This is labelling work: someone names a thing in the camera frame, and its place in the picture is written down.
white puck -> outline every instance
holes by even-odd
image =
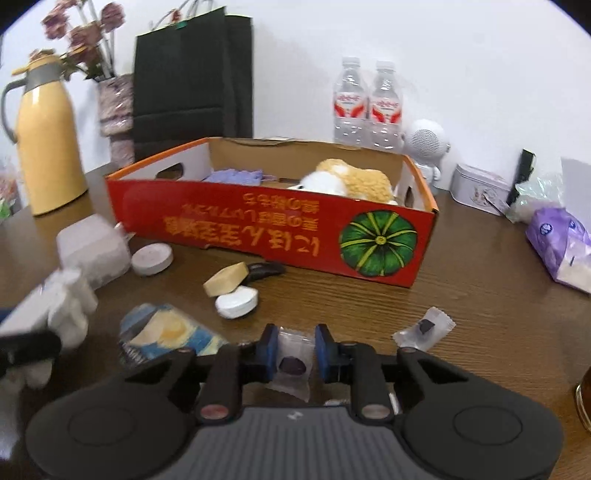
[[[151,244],[140,248],[131,257],[131,267],[141,277],[156,275],[173,262],[173,249],[167,244]]]
[[[232,293],[220,295],[216,300],[217,312],[228,320],[246,315],[258,304],[258,290],[240,285]]]

black handle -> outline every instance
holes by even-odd
[[[61,340],[49,330],[0,337],[0,378],[8,368],[57,358],[60,352]]]
[[[242,405],[238,345],[226,344],[218,351],[201,390],[195,415],[206,424],[234,418]]]
[[[17,142],[17,136],[14,133],[14,130],[8,126],[8,120],[6,118],[6,95],[10,90],[14,90],[15,88],[24,87],[27,84],[27,79],[22,78],[19,80],[15,80],[14,82],[10,82],[4,88],[2,92],[2,99],[0,99],[0,121],[2,122],[2,127],[6,132],[7,137],[10,139],[12,143]]]
[[[351,382],[351,407],[364,421],[388,422],[394,416],[386,379],[378,354],[371,345],[355,343],[341,344],[343,350],[350,350],[353,361]]]

cardboard box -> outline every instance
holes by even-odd
[[[405,206],[286,190],[327,158],[383,171]],[[262,169],[277,181],[201,182],[223,168]],[[417,276],[437,217],[408,157],[322,142],[206,138],[119,170],[107,186],[117,220],[137,235],[403,287]]]

plush toy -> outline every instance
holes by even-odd
[[[305,176],[294,190],[328,193],[379,203],[394,203],[388,177],[379,170],[363,170],[343,160],[328,158]]]

black paper bag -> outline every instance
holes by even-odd
[[[137,38],[136,161],[203,137],[252,138],[252,23],[224,8]]]

